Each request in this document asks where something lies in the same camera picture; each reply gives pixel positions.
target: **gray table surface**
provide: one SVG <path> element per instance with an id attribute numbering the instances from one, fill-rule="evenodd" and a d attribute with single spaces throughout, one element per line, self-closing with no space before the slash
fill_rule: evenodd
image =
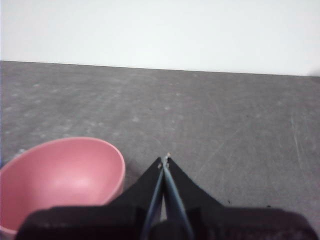
<path id="1" fill-rule="evenodd" d="M 319 77 L 2 61 L 2 165 L 71 136 L 114 144 L 126 188 L 171 152 L 221 203 L 296 211 L 320 233 Z"/>

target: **bowl rim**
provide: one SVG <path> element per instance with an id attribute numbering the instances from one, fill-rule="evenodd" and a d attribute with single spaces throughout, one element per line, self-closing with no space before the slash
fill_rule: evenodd
<path id="1" fill-rule="evenodd" d="M 59 139 L 55 139 L 55 140 L 51 140 L 51 141 L 46 141 L 44 143 L 41 143 L 41 144 L 38 144 L 36 146 L 29 148 L 28 150 L 24 151 L 22 154 L 16 156 L 12 160 L 10 160 L 8 163 L 6 163 L 0 169 L 0 175 L 4 171 L 6 171 L 8 168 L 10 168 L 12 165 L 14 165 L 16 162 L 18 162 L 20 159 L 24 158 L 26 155 L 29 155 L 30 153 L 37 151 L 38 149 L 41 149 L 41 148 L 46 147 L 48 145 L 61 143 L 61 142 L 67 142 L 67 141 L 74 141 L 74 140 L 90 140 L 90 141 L 94 141 L 94 142 L 100 142 L 100 143 L 108 145 L 109 147 L 114 149 L 116 151 L 116 153 L 119 155 L 120 161 L 121 161 L 121 172 L 119 174 L 119 179 L 118 179 L 115 187 L 111 191 L 109 197 L 106 197 L 103 201 L 97 203 L 97 205 L 107 204 L 110 200 L 112 200 L 116 197 L 116 194 L 118 193 L 119 189 L 123 185 L 123 181 L 124 181 L 125 174 L 126 174 L 126 165 L 125 165 L 125 159 L 122 156 L 121 152 L 111 143 L 109 143 L 105 140 L 99 139 L 99 138 L 89 137 L 89 136 L 72 136 L 72 137 L 64 137 L 64 138 L 59 138 Z M 0 231 L 3 232 L 4 234 L 7 234 L 7 235 L 15 235 L 18 232 L 17 230 L 9 229 L 7 227 L 2 226 L 1 223 L 0 223 Z"/>

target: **pink bowl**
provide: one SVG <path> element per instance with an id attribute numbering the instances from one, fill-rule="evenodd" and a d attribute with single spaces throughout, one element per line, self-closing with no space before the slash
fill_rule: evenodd
<path id="1" fill-rule="evenodd" d="M 123 191 L 125 161 L 110 143 L 70 137 L 35 146 L 0 170 L 0 228 L 14 236 L 31 212 L 104 205 Z"/>

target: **scratch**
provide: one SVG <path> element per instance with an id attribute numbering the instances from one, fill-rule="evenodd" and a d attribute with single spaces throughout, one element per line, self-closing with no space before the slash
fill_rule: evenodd
<path id="1" fill-rule="evenodd" d="M 220 151 L 220 149 L 229 141 L 231 140 L 235 135 L 237 135 L 237 133 L 242 130 L 244 127 L 246 127 L 248 124 L 245 124 L 242 127 L 239 127 L 228 139 L 226 139 L 225 141 L 223 141 L 218 148 L 211 154 L 211 156 L 208 158 L 207 161 L 205 161 L 205 163 L 202 165 L 202 167 L 200 167 L 200 169 L 198 170 L 198 172 L 195 174 L 194 179 L 197 179 L 199 173 L 201 173 L 201 171 L 204 169 L 204 167 L 212 160 L 212 158 Z"/>
<path id="2" fill-rule="evenodd" d="M 278 140 L 278 144 L 279 144 L 279 146 L 282 148 L 282 144 L 281 144 L 281 141 L 280 141 L 279 135 L 276 135 L 276 139 Z"/>
<path id="3" fill-rule="evenodd" d="M 302 164 L 302 161 L 301 161 L 301 154 L 300 154 L 299 146 L 298 146 L 297 130 L 296 130 L 296 126 L 295 126 L 295 122 L 294 122 L 294 118 L 293 118 L 292 114 L 291 114 L 291 127 L 292 127 L 292 132 L 293 132 L 294 143 L 295 143 L 296 155 L 297 155 L 297 158 L 298 158 L 298 165 L 299 165 L 299 168 L 300 168 L 301 174 L 302 174 L 302 179 L 304 181 L 306 189 L 309 192 L 311 192 L 310 186 L 308 184 L 309 181 L 306 180 L 306 176 L 305 176 L 304 170 L 302 168 L 303 164 Z"/>
<path id="4" fill-rule="evenodd" d="M 234 154 L 234 151 L 231 151 L 231 153 L 229 154 L 228 158 L 226 159 L 227 162 L 231 159 L 233 154 Z"/>
<path id="5" fill-rule="evenodd" d="M 158 138 L 156 138 L 155 136 L 151 135 L 151 134 L 145 134 L 145 131 L 143 131 L 141 128 L 137 127 L 137 129 L 139 129 L 139 134 L 142 135 L 143 139 L 146 138 L 152 138 L 153 140 L 155 140 L 159 146 L 162 148 L 163 151 L 168 150 L 168 148 L 164 147 L 164 145 L 161 143 L 161 141 L 159 141 Z"/>
<path id="6" fill-rule="evenodd" d="M 296 155 L 298 157 L 299 168 L 302 170 L 300 151 L 299 151 L 298 140 L 297 140 L 297 131 L 296 131 L 296 127 L 295 127 L 294 118 L 292 115 L 291 115 L 291 128 L 292 128 L 292 132 L 293 132 L 293 138 L 294 138 L 294 143 L 295 143 Z"/>
<path id="7" fill-rule="evenodd" d="M 218 114 L 219 118 L 222 120 L 222 115 L 221 115 L 221 112 L 220 112 L 220 108 L 218 107 L 218 104 L 216 103 L 216 101 L 213 101 L 214 103 L 214 106 L 215 106 L 215 110 L 216 110 L 216 113 Z"/>
<path id="8" fill-rule="evenodd" d="M 307 136 L 309 136 L 310 135 L 310 131 L 309 131 L 308 119 L 306 117 L 306 114 L 303 114 L 303 119 L 304 119 L 304 125 L 306 127 L 306 131 L 308 133 Z"/>

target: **white wall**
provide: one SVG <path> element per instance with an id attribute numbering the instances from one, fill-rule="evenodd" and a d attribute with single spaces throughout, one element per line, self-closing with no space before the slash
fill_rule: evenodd
<path id="1" fill-rule="evenodd" d="M 320 76 L 320 0 L 1 0 L 1 59 Z"/>

